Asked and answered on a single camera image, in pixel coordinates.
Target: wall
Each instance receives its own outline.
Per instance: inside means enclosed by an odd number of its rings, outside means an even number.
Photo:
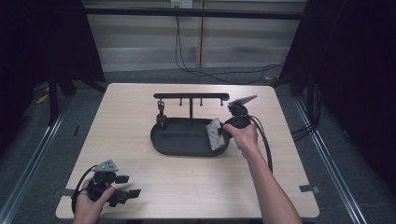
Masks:
[[[170,7],[170,1],[91,1],[86,6]],[[193,8],[302,12],[305,1],[193,1]],[[105,72],[177,67],[175,17],[88,15]],[[180,18],[188,67],[282,63],[297,21]]]

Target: gray carpet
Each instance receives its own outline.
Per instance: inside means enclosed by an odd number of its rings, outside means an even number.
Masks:
[[[205,69],[207,73],[235,70],[242,71],[247,69]],[[281,67],[278,67],[264,72],[264,76],[276,77],[280,71]],[[216,76],[216,78],[240,84],[249,83],[259,77],[261,77],[260,73]],[[231,84],[213,77],[193,76],[179,69],[106,73],[106,80],[107,84],[111,82]],[[272,81],[274,80],[260,78],[260,81],[250,85],[267,85]],[[52,194],[55,190],[65,187],[103,97],[102,93],[92,90],[84,84],[76,83],[76,85],[78,92],[71,99],[71,104],[65,112],[64,120],[52,140],[49,150],[39,166],[38,172],[35,174],[33,182],[24,196],[12,223],[71,223],[71,221],[60,220],[55,216],[59,198],[53,197]],[[37,92],[35,98],[39,97],[40,94],[41,92]],[[294,99],[290,96],[288,85],[276,88],[276,94],[290,130],[293,131],[303,127],[303,120],[299,115]],[[318,129],[345,181],[360,204],[367,222],[396,223],[395,198],[361,157],[359,149],[345,138],[343,129],[338,124],[336,117],[325,106],[323,107]],[[7,153],[1,158],[0,168],[2,172],[0,178],[2,183],[6,183],[0,188],[1,204],[4,203],[8,194],[15,187],[24,166],[30,160],[42,135],[46,131],[50,117],[49,113],[49,102],[45,102],[42,105],[32,103],[23,116],[24,123],[20,128],[19,134],[10,145]],[[320,215],[312,221],[322,224],[353,223],[310,136],[308,135],[298,141],[296,146],[309,182],[320,189],[320,193],[315,195]],[[203,223],[206,222],[228,223],[226,220],[206,220]],[[125,221],[101,220],[100,223],[125,223]]]

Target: black cable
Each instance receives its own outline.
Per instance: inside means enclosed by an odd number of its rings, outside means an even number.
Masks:
[[[320,120],[320,111],[321,111],[321,105],[323,101],[323,96],[321,95],[320,91],[318,90],[318,87],[315,89],[315,114],[314,114],[314,120],[312,120],[312,123],[310,123],[308,126],[305,126],[303,128],[300,128],[296,131],[291,132],[293,136],[294,143],[298,142],[299,140],[303,139],[304,137],[308,136],[310,133],[312,133],[317,127],[318,123]]]
[[[93,167],[91,167],[90,169],[88,169],[88,170],[84,173],[84,175],[82,175],[81,179],[78,181],[78,184],[77,184],[76,189],[75,189],[75,191],[74,191],[74,193],[73,193],[73,196],[72,196],[72,211],[73,211],[73,214],[75,214],[75,212],[76,212],[77,197],[78,197],[78,195],[84,190],[84,189],[79,190],[79,186],[81,185],[82,181],[85,179],[85,176],[87,176],[87,174],[91,171],[91,169],[92,169]]]
[[[270,145],[268,144],[268,140],[267,140],[267,137],[265,136],[264,129],[262,128],[262,124],[260,123],[260,126],[259,126],[257,121],[258,122],[260,122],[260,121],[256,117],[254,117],[254,116],[249,116],[249,117],[250,117],[250,120],[253,121],[253,123],[256,125],[257,129],[259,130],[260,135],[262,136],[262,141],[264,142],[265,151],[267,153],[268,167],[270,168],[271,173],[273,173],[274,169],[273,169],[273,164],[272,164],[272,155],[271,155]]]
[[[183,64],[183,66],[181,66],[178,61],[177,61],[177,47],[179,49],[179,54],[180,54],[180,59],[181,62]],[[243,72],[221,72],[221,73],[213,73],[213,74],[208,74],[205,72],[201,72],[201,71],[196,71],[196,70],[190,70],[186,64],[184,63],[184,59],[183,59],[183,54],[182,54],[182,48],[181,48],[181,38],[180,38],[180,29],[179,29],[179,17],[177,17],[177,41],[176,41],[176,47],[175,47],[175,61],[176,61],[176,65],[178,68],[180,68],[182,71],[188,72],[191,75],[197,76],[197,77],[212,77],[216,80],[222,81],[222,82],[226,82],[229,84],[234,84],[234,85],[248,85],[248,84],[253,84],[256,83],[260,80],[262,80],[263,77],[263,72],[273,69],[275,67],[279,67],[279,66],[283,66],[284,63],[277,63],[277,64],[267,64],[265,65],[262,69],[260,70],[254,70],[254,71],[243,71]],[[216,76],[219,75],[226,75],[226,74],[249,74],[249,73],[261,73],[260,77],[258,77],[257,79],[253,80],[253,81],[249,81],[249,82],[231,82]]]
[[[277,81],[271,83],[269,86],[272,88],[276,88],[284,83],[288,83],[290,82],[293,78],[295,78],[297,76],[297,74],[299,74],[298,72],[293,72],[292,74],[290,74],[289,76],[285,76],[285,77],[280,77]]]

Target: wooden table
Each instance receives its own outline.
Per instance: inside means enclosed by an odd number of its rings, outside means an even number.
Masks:
[[[292,141],[275,91],[271,87],[177,84],[111,84],[98,109],[76,166],[67,183],[74,189],[91,166],[112,159],[120,168],[117,175],[129,175],[128,184],[113,185],[122,189],[142,189],[137,199],[116,207],[104,207],[102,218],[257,218],[261,217],[248,164],[233,139],[227,150],[215,158],[165,156],[150,141],[150,131],[159,113],[154,93],[226,92],[230,101],[257,94],[245,106],[264,127],[273,157],[274,175],[296,206],[301,217],[316,217],[318,206],[308,185],[304,168]],[[206,99],[203,106],[194,101],[194,117],[231,117],[228,102]],[[189,102],[165,101],[168,118],[189,117]],[[259,141],[262,154],[265,149]],[[73,218],[70,197],[63,196],[56,215]]]

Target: black tray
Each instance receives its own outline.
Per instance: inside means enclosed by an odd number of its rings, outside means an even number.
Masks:
[[[206,125],[212,119],[168,118],[166,130],[155,124],[151,129],[151,143],[164,155],[188,157],[216,157],[230,143],[224,136],[225,146],[212,150]]]

